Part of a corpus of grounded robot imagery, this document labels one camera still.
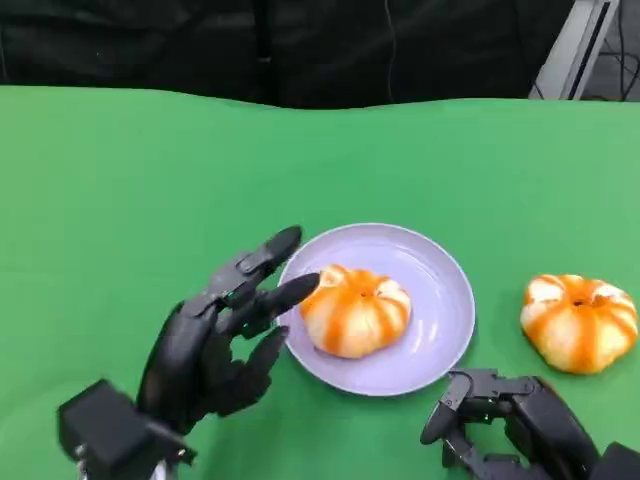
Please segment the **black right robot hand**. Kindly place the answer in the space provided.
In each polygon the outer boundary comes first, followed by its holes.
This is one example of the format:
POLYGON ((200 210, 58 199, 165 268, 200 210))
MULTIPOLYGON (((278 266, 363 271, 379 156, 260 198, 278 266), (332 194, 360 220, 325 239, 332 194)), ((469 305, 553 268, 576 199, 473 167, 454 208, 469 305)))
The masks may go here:
POLYGON ((442 442, 442 465, 473 479, 587 479, 600 453, 566 402, 538 376, 501 376, 495 369, 452 369, 420 442, 442 442), (483 454, 466 433, 472 423, 505 421, 515 455, 483 454))

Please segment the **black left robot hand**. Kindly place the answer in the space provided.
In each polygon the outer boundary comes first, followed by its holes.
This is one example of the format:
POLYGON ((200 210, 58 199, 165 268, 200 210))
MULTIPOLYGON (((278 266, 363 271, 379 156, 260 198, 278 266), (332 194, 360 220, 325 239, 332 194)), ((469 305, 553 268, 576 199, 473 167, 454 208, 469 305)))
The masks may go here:
POLYGON ((165 320, 145 365, 137 409, 181 435, 208 414, 226 417, 256 404, 290 329, 275 320, 309 297, 320 276, 273 290, 260 284, 299 248, 302 229, 285 228, 215 270, 165 320))

